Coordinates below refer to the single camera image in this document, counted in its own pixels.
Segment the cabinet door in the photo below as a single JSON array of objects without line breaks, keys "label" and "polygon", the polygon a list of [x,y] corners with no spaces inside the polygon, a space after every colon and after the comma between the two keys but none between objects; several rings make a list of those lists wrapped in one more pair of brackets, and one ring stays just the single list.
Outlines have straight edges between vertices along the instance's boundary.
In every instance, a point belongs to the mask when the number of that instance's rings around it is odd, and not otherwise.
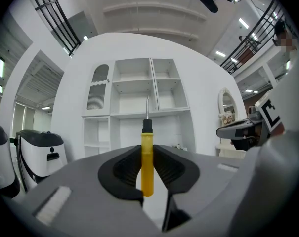
[{"label": "cabinet door", "polygon": [[110,96],[115,61],[95,64],[91,68],[85,91],[83,116],[110,114]]}]

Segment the railing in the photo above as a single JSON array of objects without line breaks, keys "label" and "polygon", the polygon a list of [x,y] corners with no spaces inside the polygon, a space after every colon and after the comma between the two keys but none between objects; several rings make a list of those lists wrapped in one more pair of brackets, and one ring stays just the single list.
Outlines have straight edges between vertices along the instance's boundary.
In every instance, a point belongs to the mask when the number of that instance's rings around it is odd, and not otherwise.
[{"label": "railing", "polygon": [[230,74],[252,58],[273,37],[275,23],[283,18],[280,3],[272,0],[262,17],[238,47],[220,65]]},{"label": "railing", "polygon": [[54,31],[57,40],[64,46],[69,56],[81,44],[74,30],[69,24],[58,0],[35,0],[37,8],[43,14],[45,20]]}]

